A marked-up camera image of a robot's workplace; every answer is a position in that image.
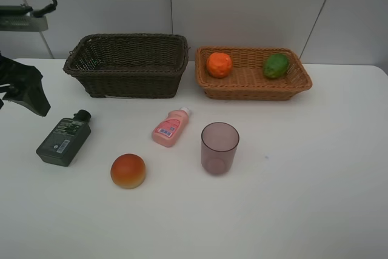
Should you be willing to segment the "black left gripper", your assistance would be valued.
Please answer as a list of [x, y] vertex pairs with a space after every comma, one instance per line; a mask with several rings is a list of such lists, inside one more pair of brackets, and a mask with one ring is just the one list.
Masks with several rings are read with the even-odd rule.
[[51, 108], [43, 90], [41, 73], [1, 55], [1, 93], [3, 100], [17, 103], [38, 116], [46, 116]]

